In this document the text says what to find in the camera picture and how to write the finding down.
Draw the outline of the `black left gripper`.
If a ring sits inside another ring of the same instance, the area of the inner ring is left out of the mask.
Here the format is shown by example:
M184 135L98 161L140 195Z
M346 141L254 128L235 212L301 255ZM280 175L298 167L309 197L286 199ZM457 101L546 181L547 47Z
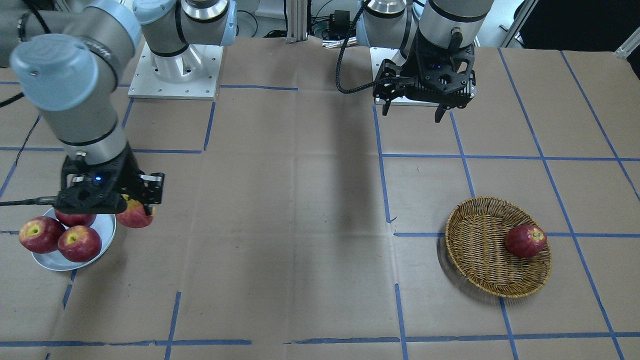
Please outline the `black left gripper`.
M386 116L390 110L391 103L397 98L425 98L426 88L422 82L421 70L419 68L420 46L425 43L423 38L414 38L408 53L402 55L398 50L398 55L402 63L391 58L384 58L380 61L380 66L375 75L373 96L381 100L382 116ZM434 121L441 123L448 107L439 105L434 112Z

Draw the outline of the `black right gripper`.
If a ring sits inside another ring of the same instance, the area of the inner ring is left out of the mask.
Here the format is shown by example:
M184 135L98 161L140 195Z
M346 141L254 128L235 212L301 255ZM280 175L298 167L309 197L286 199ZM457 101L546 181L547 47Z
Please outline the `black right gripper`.
M125 147L121 155L123 166L118 175L118 192L140 202L144 214L151 216L154 206L162 203L165 173L144 173L130 147Z

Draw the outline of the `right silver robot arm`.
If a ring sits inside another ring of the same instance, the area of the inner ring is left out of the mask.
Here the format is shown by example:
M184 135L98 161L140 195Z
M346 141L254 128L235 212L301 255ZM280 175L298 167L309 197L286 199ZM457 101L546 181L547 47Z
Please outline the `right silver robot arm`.
M165 81L196 75L195 44L229 46L236 36L233 0L93 0L80 12L58 11L52 0L1 2L1 66L22 87L2 101L27 98L64 146L55 196L2 202L3 207L51 205L64 214L122 214L130 200L153 214L165 175L142 171L111 103L141 37L160 61Z

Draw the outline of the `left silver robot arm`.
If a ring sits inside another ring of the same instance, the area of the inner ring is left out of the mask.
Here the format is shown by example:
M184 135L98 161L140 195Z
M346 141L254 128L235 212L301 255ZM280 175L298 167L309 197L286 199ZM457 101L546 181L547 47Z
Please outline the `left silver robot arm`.
M364 0L355 22L359 45L394 49L374 71L373 97L386 116L394 100L433 104L434 120L476 95L474 41L491 0Z

